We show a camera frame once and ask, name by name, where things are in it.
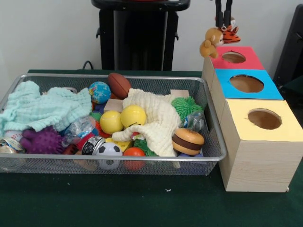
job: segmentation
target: mint green cloth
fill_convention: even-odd
[[[65,88],[54,87],[46,95],[40,95],[36,83],[22,82],[9,95],[5,110],[0,114],[0,136],[6,130],[33,128],[40,131],[50,125],[62,131],[90,111],[91,96],[88,88],[74,94]]]

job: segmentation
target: black and white ball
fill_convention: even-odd
[[[96,155],[104,156],[122,156],[122,150],[115,143],[104,143],[97,150]],[[98,160],[101,169],[113,170],[117,169],[120,164],[120,160]]]

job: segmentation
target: metal basket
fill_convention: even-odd
[[[171,89],[186,89],[197,104],[205,109],[206,127],[204,157],[130,157],[0,154],[0,171],[15,173],[57,174],[145,174],[145,175],[208,175],[226,156],[226,146],[214,110],[208,87],[201,78],[126,76],[132,88],[167,95]],[[31,80],[40,92],[52,87],[74,87],[78,91],[96,81],[107,81],[106,75],[27,74],[17,78],[0,103],[3,109],[8,96],[23,81]],[[117,168],[106,170],[103,164],[115,163]],[[144,163],[144,167],[135,170]]]

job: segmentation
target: black machine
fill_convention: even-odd
[[[283,98],[303,126],[303,4],[296,7],[274,76]]]
[[[186,10],[190,0],[91,0],[100,9],[96,37],[100,36],[104,70],[172,70],[175,39],[178,40],[177,11]],[[216,3],[216,26],[231,23],[232,0],[224,14]]]

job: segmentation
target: yellow ball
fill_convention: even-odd
[[[118,111],[110,110],[105,112],[100,119],[100,125],[103,132],[113,134],[122,131],[121,114]]]
[[[144,125],[145,121],[145,111],[138,105],[129,105],[121,113],[121,122],[126,128],[135,124]]]

